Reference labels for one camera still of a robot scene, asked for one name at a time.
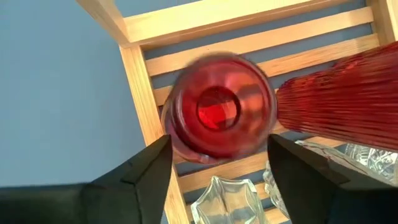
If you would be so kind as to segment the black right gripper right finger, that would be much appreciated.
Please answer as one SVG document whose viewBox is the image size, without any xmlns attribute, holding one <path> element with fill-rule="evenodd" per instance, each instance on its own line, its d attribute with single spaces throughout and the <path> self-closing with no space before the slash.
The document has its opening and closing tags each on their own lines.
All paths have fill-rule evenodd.
<svg viewBox="0 0 398 224">
<path fill-rule="evenodd" d="M 267 153 L 292 224 L 398 224 L 398 186 L 336 149 L 271 134 Z"/>
</svg>

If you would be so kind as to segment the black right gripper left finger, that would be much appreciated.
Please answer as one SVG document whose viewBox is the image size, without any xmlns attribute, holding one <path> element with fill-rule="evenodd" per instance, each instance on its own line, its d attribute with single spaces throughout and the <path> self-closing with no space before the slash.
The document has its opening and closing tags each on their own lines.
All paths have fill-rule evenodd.
<svg viewBox="0 0 398 224">
<path fill-rule="evenodd" d="M 0 188 L 0 224 L 160 224 L 172 168 L 164 135 L 97 179 Z"/>
</svg>

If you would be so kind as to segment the grey table mat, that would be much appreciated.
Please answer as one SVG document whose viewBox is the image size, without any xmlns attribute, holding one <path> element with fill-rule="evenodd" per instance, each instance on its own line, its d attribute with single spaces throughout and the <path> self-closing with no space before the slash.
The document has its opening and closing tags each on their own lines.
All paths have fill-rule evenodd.
<svg viewBox="0 0 398 224">
<path fill-rule="evenodd" d="M 113 38 L 75 0 L 0 0 L 0 187 L 88 182 L 144 146 Z"/>
</svg>

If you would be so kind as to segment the clear conical glass vase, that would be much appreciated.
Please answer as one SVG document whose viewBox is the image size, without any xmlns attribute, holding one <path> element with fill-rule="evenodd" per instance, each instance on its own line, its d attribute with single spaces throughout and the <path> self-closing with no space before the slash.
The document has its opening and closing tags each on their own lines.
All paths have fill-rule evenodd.
<svg viewBox="0 0 398 224">
<path fill-rule="evenodd" d="M 190 210 L 195 224 L 269 224 L 257 190 L 249 179 L 213 176 Z"/>
</svg>

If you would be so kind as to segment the red ribbed glass vase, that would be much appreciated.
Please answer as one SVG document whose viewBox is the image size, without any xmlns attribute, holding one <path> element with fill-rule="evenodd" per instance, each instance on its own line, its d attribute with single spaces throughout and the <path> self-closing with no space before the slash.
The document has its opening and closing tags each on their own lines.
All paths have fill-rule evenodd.
<svg viewBox="0 0 398 224">
<path fill-rule="evenodd" d="M 286 81 L 277 119 L 293 131 L 398 152 L 398 41 Z"/>
</svg>

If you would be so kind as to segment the red round glass vase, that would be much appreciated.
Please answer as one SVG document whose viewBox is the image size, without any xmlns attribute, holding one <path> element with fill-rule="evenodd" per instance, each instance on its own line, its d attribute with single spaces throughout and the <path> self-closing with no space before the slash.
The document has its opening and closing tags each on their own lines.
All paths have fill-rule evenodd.
<svg viewBox="0 0 398 224">
<path fill-rule="evenodd" d="M 263 148 L 276 112 L 266 73 L 240 55 L 216 52 L 196 58 L 181 71 L 161 121 L 176 155 L 217 164 Z"/>
</svg>

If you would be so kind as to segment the wooden slatted shelf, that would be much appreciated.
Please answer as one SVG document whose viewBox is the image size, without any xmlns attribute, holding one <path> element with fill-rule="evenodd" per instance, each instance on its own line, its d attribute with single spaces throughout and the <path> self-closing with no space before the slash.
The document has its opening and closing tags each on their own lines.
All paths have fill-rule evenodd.
<svg viewBox="0 0 398 224">
<path fill-rule="evenodd" d="M 153 89 L 152 77 L 179 70 L 203 53 L 231 50 L 245 54 L 361 24 L 373 25 L 371 35 L 261 63 L 270 76 L 277 76 L 398 40 L 398 0 L 366 0 L 361 9 L 148 60 L 144 57 L 148 49 L 296 16 L 347 0 L 201 0 L 130 17 L 122 16 L 114 0 L 76 1 L 119 44 L 146 144 L 163 134 L 158 107 L 170 93 L 169 87 Z"/>
</svg>

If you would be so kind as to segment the clear slender glass vase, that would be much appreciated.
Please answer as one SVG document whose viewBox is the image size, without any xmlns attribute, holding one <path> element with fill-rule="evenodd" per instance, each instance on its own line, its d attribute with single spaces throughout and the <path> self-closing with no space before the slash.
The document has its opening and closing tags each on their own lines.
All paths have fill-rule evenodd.
<svg viewBox="0 0 398 224">
<path fill-rule="evenodd" d="M 264 179 L 264 190 L 270 196 L 273 205 L 275 205 L 287 218 L 290 218 L 279 188 L 274 180 L 274 176 L 272 175 L 269 161 L 266 161 L 262 178 Z"/>
</svg>

